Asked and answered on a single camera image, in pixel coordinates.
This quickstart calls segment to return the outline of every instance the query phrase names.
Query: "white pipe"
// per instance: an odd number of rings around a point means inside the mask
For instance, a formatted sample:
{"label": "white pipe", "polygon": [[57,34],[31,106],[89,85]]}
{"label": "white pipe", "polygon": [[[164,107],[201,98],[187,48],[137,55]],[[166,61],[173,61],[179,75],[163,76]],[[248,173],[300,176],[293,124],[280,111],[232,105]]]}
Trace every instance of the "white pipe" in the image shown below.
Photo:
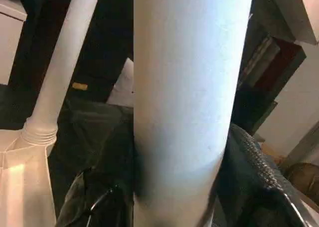
{"label": "white pipe", "polygon": [[134,5],[134,134],[143,162],[134,226],[196,227],[225,148],[251,0]]}
{"label": "white pipe", "polygon": [[71,0],[33,114],[15,148],[55,142],[57,119],[98,0]]}

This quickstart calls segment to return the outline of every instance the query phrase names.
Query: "white wall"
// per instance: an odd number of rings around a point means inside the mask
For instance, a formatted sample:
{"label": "white wall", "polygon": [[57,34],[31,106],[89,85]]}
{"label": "white wall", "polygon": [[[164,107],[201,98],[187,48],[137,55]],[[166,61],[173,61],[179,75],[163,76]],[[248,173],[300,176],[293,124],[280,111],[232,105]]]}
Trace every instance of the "white wall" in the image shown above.
{"label": "white wall", "polygon": [[279,93],[277,107],[257,131],[284,156],[319,121],[319,47],[300,44],[307,57]]}

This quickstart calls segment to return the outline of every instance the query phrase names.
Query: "white cabinet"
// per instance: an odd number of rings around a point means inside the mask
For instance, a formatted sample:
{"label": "white cabinet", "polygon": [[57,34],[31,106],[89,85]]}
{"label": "white cabinet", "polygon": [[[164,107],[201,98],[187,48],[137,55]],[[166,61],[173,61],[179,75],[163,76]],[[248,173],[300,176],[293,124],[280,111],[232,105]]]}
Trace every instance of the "white cabinet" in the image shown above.
{"label": "white cabinet", "polygon": [[19,0],[0,0],[0,84],[8,84],[25,20]]}

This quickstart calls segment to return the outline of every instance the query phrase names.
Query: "black mesh fabric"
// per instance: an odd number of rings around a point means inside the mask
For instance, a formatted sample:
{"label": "black mesh fabric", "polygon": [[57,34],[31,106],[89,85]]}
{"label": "black mesh fabric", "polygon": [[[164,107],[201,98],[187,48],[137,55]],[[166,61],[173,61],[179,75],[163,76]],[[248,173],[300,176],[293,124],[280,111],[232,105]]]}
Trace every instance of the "black mesh fabric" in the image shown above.
{"label": "black mesh fabric", "polygon": [[217,194],[228,227],[317,226],[293,186],[258,143],[230,126]]}

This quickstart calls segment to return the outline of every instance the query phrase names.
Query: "white plastic base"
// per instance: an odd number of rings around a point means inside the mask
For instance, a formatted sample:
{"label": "white plastic base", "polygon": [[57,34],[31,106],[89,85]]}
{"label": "white plastic base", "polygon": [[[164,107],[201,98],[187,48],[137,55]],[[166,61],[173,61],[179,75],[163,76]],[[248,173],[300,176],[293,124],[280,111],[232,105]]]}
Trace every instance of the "white plastic base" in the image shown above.
{"label": "white plastic base", "polygon": [[54,227],[47,147],[26,144],[17,149],[20,134],[0,130],[0,226]]}

